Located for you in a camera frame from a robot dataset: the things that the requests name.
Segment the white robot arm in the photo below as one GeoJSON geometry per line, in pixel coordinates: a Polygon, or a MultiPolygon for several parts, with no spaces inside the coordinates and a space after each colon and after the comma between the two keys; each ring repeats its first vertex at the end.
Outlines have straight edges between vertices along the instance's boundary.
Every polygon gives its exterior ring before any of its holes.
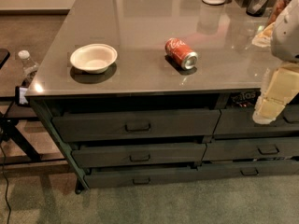
{"type": "Polygon", "coordinates": [[[291,2],[278,15],[270,39],[272,55],[282,63],[267,69],[261,83],[252,119],[258,124],[274,121],[299,93],[299,0],[291,2]]]}

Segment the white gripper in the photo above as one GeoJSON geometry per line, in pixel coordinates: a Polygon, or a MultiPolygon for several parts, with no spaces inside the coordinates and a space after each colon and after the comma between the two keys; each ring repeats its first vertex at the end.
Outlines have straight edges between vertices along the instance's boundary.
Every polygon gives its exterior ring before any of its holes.
{"type": "Polygon", "coordinates": [[[257,100],[252,119],[257,124],[270,124],[299,93],[299,65],[283,62],[275,70],[270,83],[257,100]]]}

